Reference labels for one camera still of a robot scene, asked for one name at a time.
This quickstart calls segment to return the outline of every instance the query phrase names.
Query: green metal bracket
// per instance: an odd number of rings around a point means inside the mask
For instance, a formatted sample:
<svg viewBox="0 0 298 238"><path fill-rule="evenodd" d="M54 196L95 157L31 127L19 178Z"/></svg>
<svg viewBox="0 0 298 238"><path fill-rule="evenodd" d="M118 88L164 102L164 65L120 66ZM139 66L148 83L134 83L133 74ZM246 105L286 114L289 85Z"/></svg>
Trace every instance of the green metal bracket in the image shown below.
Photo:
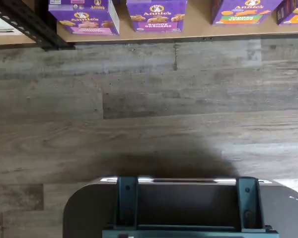
<svg viewBox="0 0 298 238"><path fill-rule="evenodd" d="M118 177L118 196L114 229L136 230L138 206L138 178Z"/></svg>
<svg viewBox="0 0 298 238"><path fill-rule="evenodd" d="M258 179L238 178L236 186L241 231L265 232Z"/></svg>

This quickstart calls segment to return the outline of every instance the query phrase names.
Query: shelf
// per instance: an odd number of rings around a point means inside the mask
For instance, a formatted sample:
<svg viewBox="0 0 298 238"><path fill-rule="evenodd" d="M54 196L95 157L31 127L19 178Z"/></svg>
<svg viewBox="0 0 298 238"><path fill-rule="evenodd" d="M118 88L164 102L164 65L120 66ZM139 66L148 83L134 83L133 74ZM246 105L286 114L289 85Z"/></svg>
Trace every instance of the shelf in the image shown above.
<svg viewBox="0 0 298 238"><path fill-rule="evenodd" d="M127 7L123 4L117 7L120 18L120 36L74 35L61 24L58 24L58 34L67 42L92 42L298 33L298 25L278 26L275 12L259 25L212 26L211 3L212 0L188 0L184 31L182 33L134 32Z"/></svg>
<svg viewBox="0 0 298 238"><path fill-rule="evenodd" d="M22 0L32 10L34 9L34 0ZM0 45L18 45L18 44L33 44L35 41L24 35L17 36L0 36Z"/></svg>

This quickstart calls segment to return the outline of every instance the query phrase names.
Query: annie's logo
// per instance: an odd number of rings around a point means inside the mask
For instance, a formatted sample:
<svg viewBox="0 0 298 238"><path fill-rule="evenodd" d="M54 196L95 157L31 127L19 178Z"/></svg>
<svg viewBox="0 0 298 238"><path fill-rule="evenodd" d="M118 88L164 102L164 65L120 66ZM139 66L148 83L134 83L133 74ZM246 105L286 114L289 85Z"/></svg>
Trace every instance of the annie's logo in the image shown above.
<svg viewBox="0 0 298 238"><path fill-rule="evenodd" d="M89 18L89 14L86 12L77 12L74 16L78 19L72 18L72 21L98 21L98 18Z"/></svg>
<svg viewBox="0 0 298 238"><path fill-rule="evenodd" d="M77 12L74 14L74 16L81 19L89 18L89 14L86 12Z"/></svg>
<svg viewBox="0 0 298 238"><path fill-rule="evenodd" d="M144 15L171 15L171 12L164 12L164 6L153 5L150 7L151 12L145 12Z"/></svg>
<svg viewBox="0 0 298 238"><path fill-rule="evenodd" d="M260 5L260 0L248 0L245 3L246 6L237 6L236 8L264 8Z"/></svg>
<svg viewBox="0 0 298 238"><path fill-rule="evenodd" d="M105 7L101 5L101 0L94 0L94 5L95 6L91 6L90 9L105 9Z"/></svg>
<svg viewBox="0 0 298 238"><path fill-rule="evenodd" d="M153 5L150 7L150 11L152 12L162 12L164 10L164 6L162 5Z"/></svg>

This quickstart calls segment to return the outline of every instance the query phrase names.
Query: purple cracker box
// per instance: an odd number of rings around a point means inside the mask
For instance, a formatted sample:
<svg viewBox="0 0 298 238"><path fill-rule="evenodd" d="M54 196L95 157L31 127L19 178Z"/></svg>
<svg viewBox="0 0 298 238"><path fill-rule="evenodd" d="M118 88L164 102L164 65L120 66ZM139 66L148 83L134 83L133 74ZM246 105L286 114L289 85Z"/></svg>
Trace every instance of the purple cracker box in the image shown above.
<svg viewBox="0 0 298 238"><path fill-rule="evenodd" d="M282 0L214 0L213 25L259 24Z"/></svg>
<svg viewBox="0 0 298 238"><path fill-rule="evenodd" d="M298 24L298 0L284 0L277 8L278 24Z"/></svg>
<svg viewBox="0 0 298 238"><path fill-rule="evenodd" d="M127 0L136 32L181 32L187 0Z"/></svg>
<svg viewBox="0 0 298 238"><path fill-rule="evenodd" d="M112 0L50 0L49 12L73 34L119 35Z"/></svg>

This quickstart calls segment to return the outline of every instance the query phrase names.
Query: gray wooden floor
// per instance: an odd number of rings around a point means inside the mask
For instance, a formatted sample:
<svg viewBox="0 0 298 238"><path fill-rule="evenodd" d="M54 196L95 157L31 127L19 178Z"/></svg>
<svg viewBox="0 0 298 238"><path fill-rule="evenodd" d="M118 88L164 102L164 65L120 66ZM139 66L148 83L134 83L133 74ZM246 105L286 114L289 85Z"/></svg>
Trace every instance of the gray wooden floor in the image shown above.
<svg viewBox="0 0 298 238"><path fill-rule="evenodd" d="M298 189L298 39L0 50L0 238L60 238L108 175Z"/></svg>

